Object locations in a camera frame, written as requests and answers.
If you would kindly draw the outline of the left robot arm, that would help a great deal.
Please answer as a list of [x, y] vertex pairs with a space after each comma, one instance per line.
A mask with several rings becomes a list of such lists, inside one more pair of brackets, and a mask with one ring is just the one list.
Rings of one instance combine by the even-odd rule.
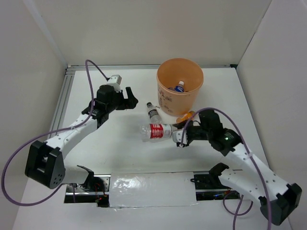
[[100, 86], [96, 97], [70, 127], [45, 142], [37, 140], [31, 144], [25, 175], [50, 189], [74, 183], [90, 191], [94, 187], [94, 172], [80, 165], [67, 167], [64, 160], [76, 145], [108, 120], [111, 112], [136, 107], [138, 100], [131, 88], [126, 87], [126, 92], [124, 98], [123, 92], [117, 92], [113, 86]]

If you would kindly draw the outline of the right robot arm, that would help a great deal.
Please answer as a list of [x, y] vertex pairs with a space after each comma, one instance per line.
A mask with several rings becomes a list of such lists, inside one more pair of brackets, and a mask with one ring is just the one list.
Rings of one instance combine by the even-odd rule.
[[217, 172], [209, 177], [211, 186], [222, 185], [239, 192], [245, 199], [260, 207], [268, 225], [279, 226], [298, 207], [302, 195], [301, 187], [290, 184], [279, 177], [263, 163], [247, 146], [238, 127], [224, 128], [216, 108], [203, 108], [196, 112], [200, 124], [195, 126], [192, 119], [186, 121], [177, 141], [180, 147], [187, 147], [194, 140], [206, 140], [226, 159], [239, 166], [235, 172], [229, 166], [219, 163]]

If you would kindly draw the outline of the red label bottle red cap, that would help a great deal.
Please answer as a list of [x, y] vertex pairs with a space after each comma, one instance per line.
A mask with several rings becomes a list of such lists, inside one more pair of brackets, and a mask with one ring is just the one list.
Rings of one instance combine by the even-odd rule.
[[171, 124], [145, 124], [140, 126], [140, 134], [143, 142], [159, 142], [170, 139], [179, 129]]

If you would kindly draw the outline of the Pocari Sweat blue label bottle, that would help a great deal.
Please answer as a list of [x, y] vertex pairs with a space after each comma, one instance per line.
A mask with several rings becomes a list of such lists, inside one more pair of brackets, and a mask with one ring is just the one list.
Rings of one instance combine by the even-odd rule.
[[180, 81], [175, 87], [174, 89], [176, 90], [176, 92], [185, 92], [184, 90], [184, 82]]

